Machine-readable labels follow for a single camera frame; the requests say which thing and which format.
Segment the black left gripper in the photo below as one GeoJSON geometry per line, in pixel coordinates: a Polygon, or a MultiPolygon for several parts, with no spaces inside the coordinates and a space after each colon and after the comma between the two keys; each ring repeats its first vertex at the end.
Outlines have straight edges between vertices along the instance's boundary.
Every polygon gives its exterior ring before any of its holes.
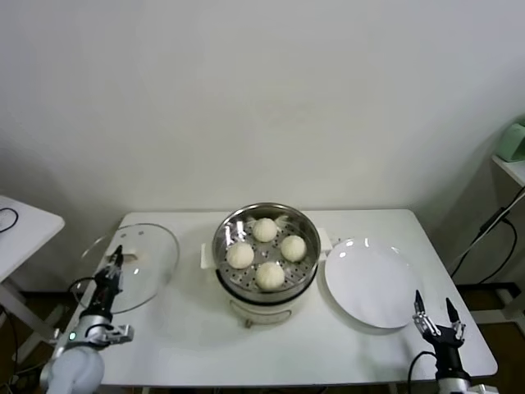
{"type": "Polygon", "coordinates": [[[124,263],[123,247],[117,246],[113,263],[108,263],[95,275],[96,288],[92,297],[92,311],[110,315],[116,296],[121,292],[121,270],[124,263]]]}

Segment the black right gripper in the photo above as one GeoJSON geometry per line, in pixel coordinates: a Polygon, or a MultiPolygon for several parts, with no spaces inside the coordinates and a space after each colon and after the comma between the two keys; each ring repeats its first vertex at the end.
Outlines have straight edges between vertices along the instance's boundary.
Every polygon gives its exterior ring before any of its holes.
{"type": "Polygon", "coordinates": [[[415,292],[413,322],[423,336],[427,334],[427,342],[432,345],[436,354],[438,370],[462,370],[459,348],[464,344],[466,325],[461,322],[459,313],[451,300],[446,298],[445,301],[451,328],[437,327],[432,322],[427,316],[419,290],[415,292]]]}

